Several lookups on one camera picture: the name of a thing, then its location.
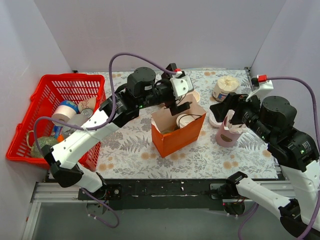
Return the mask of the stack of paper cups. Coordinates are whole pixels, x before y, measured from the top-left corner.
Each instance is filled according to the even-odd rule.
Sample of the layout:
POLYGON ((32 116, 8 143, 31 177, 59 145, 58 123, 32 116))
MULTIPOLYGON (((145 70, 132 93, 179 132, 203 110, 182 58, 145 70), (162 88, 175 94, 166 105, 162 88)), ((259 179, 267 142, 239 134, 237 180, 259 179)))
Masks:
POLYGON ((197 91, 194 90, 192 92, 192 95, 195 98, 196 102, 198 103, 200 101, 200 98, 201 98, 200 94, 197 91))

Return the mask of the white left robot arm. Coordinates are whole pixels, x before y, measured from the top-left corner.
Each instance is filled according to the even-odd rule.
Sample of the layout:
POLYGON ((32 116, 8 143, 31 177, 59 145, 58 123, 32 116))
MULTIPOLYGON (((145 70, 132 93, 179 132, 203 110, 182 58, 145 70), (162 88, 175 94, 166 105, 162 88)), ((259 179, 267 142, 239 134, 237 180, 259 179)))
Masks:
POLYGON ((177 115, 190 108, 191 102, 177 104, 177 101, 194 90, 189 76, 176 68, 167 66, 160 80, 148 67, 139 67, 120 85, 114 96, 106 99, 90 119, 62 142, 41 150, 50 166, 53 178, 63 188, 73 185, 86 189, 95 200, 106 196, 106 182, 103 177, 79 163, 80 158, 103 138, 116 132, 139 116, 141 109, 164 104, 171 115, 177 115))

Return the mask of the white cup lid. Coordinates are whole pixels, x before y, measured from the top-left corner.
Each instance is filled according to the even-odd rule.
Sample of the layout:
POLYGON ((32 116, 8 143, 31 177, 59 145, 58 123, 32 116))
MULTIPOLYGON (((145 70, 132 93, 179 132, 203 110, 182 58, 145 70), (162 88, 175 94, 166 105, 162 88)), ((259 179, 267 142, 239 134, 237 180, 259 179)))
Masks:
POLYGON ((193 121, 195 121, 197 118, 199 117, 199 115, 196 114, 180 114, 177 119, 177 121, 181 121, 183 128, 186 127, 187 125, 189 125, 190 123, 192 123, 193 121))

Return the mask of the orange paper bag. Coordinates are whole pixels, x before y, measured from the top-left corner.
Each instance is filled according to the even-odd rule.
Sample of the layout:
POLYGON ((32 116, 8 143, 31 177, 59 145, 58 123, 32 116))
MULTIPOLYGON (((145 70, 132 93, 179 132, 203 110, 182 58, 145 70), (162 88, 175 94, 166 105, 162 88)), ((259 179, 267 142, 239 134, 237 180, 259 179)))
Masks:
POLYGON ((163 158, 195 142, 200 135, 207 112, 198 105, 193 94, 186 95, 181 104, 185 102, 191 102, 190 109, 177 115, 171 116, 170 110, 165 107, 151 114, 152 142, 163 158), (199 117, 186 127, 178 128, 176 119, 181 114, 192 114, 199 117), (176 130, 169 134, 161 134, 161 131, 171 128, 176 128, 176 130))

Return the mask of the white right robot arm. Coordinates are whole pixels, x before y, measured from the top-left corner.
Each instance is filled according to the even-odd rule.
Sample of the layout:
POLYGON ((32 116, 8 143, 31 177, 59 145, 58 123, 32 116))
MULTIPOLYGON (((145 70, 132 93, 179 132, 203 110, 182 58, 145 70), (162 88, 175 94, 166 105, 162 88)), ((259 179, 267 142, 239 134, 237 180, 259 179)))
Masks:
POLYGON ((250 199, 276 216, 292 236, 317 240, 320 237, 320 139, 295 128, 297 109, 286 98, 267 96, 272 81, 266 75, 256 76, 251 80, 253 92, 231 92, 210 110, 218 122, 225 119, 228 111, 234 111, 231 123, 246 125, 267 144, 289 179, 294 197, 275 193, 240 171, 210 193, 219 198, 250 199))

